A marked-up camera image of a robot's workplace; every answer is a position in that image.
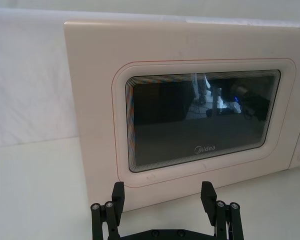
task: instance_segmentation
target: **microwave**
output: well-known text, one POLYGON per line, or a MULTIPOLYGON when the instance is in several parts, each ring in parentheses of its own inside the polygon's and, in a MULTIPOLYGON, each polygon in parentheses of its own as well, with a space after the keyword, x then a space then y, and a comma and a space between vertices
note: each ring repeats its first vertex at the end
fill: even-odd
POLYGON ((300 166, 300 24, 135 16, 64 34, 90 203, 118 181, 128 211, 300 166))

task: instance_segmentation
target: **white wall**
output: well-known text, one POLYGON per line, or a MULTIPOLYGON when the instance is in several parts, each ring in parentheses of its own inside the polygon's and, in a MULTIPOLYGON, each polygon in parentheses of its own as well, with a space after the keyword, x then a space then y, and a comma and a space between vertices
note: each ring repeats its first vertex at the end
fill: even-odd
POLYGON ((0 7, 300 21, 300 0, 0 0, 0 7))

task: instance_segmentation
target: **white surface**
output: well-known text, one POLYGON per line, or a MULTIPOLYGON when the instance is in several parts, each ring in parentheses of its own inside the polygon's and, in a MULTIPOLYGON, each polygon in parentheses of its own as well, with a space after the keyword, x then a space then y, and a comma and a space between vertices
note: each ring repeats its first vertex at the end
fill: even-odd
POLYGON ((105 201, 119 180, 125 182, 126 195, 133 196, 125 205, 129 211, 195 194, 202 179, 222 187, 290 166, 300 133, 300 23, 209 18, 189 23, 190 19, 160 23, 73 20, 64 25, 90 203, 97 198, 105 201), (131 173, 124 131, 127 119, 121 111, 126 109, 126 99, 119 94, 124 92, 122 84, 132 75, 198 69, 280 70, 264 145, 131 173))
POLYGON ((0 7, 300 21, 300 0, 0 0, 0 7))
MULTIPOLYGON (((300 167, 216 193, 240 204, 245 239, 300 240, 300 167)), ((199 194, 122 215, 122 236, 149 229, 213 232, 199 194)), ((0 240, 34 239, 91 240, 77 138, 0 148, 0 240)))

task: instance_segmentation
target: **glass window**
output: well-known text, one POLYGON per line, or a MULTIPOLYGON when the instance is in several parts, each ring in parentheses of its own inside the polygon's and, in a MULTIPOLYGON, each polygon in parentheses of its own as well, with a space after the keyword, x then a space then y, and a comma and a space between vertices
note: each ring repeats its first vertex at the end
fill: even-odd
POLYGON ((261 147, 279 70, 134 76, 125 86, 130 171, 261 147))

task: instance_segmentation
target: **white table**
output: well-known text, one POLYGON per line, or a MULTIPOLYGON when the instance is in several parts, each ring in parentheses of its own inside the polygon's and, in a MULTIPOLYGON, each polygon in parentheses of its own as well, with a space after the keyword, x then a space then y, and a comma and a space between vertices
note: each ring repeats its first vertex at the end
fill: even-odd
MULTIPOLYGON (((300 240, 300 168, 216 193, 219 200, 240 204, 245 239, 300 240)), ((122 236, 149 229, 213 233, 199 194, 122 214, 122 236)), ((78 138, 0 148, 0 240, 90 239, 78 138)))

